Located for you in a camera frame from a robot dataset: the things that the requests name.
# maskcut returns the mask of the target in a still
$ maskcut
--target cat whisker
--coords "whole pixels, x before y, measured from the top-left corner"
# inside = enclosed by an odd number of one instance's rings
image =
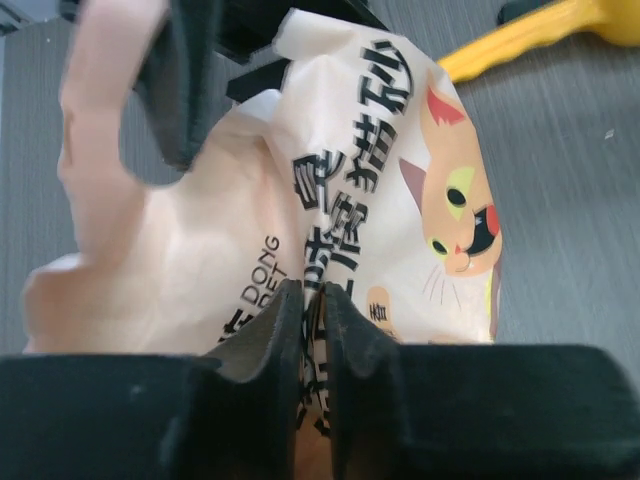
[[[462,310],[462,305],[460,305],[460,298],[458,298],[458,291],[456,290],[455,283],[452,283],[451,287],[453,287],[453,294],[456,296],[456,302],[458,302],[458,308]]]
[[[431,280],[431,277],[433,277],[433,274],[436,273],[437,269],[438,269],[438,265],[433,267],[433,269],[431,270],[431,273],[429,273],[429,277],[427,278],[427,281],[424,282],[424,288],[422,289],[422,293],[424,293],[427,290],[427,286],[429,285],[429,280]]]
[[[431,287],[431,295],[429,295],[429,301],[433,300],[433,292],[436,290],[436,285],[438,283],[439,278],[440,278],[440,272],[438,272],[438,275],[433,280],[433,286]]]

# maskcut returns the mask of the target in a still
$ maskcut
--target plastic bag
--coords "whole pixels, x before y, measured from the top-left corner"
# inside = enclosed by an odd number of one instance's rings
[[[436,63],[403,37],[293,11],[275,42],[293,60],[282,93],[233,108],[191,172],[149,186],[122,166],[118,130],[162,11],[88,5],[61,95],[80,253],[31,275],[27,351],[204,354],[300,279],[301,412],[326,434],[323,282],[399,341],[492,340],[502,233]]]

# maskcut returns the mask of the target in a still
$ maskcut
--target black plastic part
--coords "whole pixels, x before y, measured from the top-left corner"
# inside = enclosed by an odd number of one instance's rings
[[[206,357],[0,360],[0,479],[292,479],[302,306],[284,282]]]
[[[170,0],[171,15],[140,70],[134,91],[165,163],[185,171],[214,125],[213,51],[223,0]]]
[[[604,352],[400,345],[341,287],[325,293],[336,480],[640,473],[638,398]]]
[[[58,13],[67,22],[75,22],[81,0],[58,0]]]
[[[336,10],[331,10],[333,5],[331,2],[323,3],[322,0],[316,0],[309,1],[307,3],[309,3],[312,8],[303,10],[309,10],[314,13],[322,13],[324,15],[338,18],[340,20],[347,20],[352,23],[377,28],[379,30],[389,30],[366,8],[354,9],[353,12],[346,14],[346,12],[342,13],[342,11],[337,12]],[[354,6],[357,5],[357,0],[352,4]],[[327,13],[326,11],[319,11],[319,7],[321,5],[324,6],[329,13]],[[288,60],[280,59],[262,67],[256,68],[255,70],[245,73],[244,75],[240,75],[239,77],[231,79],[227,84],[227,97],[235,102],[242,103],[264,90],[280,90],[280,88],[282,87],[282,80],[284,79],[288,65]]]
[[[281,58],[229,80],[227,97],[242,103],[264,90],[280,90],[288,65],[289,60]]]
[[[513,0],[507,2],[498,12],[496,23],[498,26],[504,25],[538,8],[544,7],[552,1],[553,0]]]
[[[385,28],[363,0],[226,0],[218,51],[237,63],[247,63],[253,53],[271,44],[292,8]]]

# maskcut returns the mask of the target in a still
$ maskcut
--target cartoon cat face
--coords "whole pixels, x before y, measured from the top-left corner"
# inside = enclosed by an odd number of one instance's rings
[[[422,214],[425,240],[448,275],[480,275],[500,257],[500,223],[475,128],[464,107],[437,90],[431,72],[420,123],[431,153],[428,172],[402,159],[400,170]]]

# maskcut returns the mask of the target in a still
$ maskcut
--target cat ear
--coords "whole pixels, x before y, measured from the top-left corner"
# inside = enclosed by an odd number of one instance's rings
[[[402,158],[400,159],[400,172],[418,206],[418,210],[422,213],[422,189],[424,188],[424,179],[427,172]]]
[[[467,118],[464,107],[452,98],[447,97],[436,87],[433,72],[427,73],[427,95],[425,99],[431,119],[437,126],[442,124],[455,125]]]

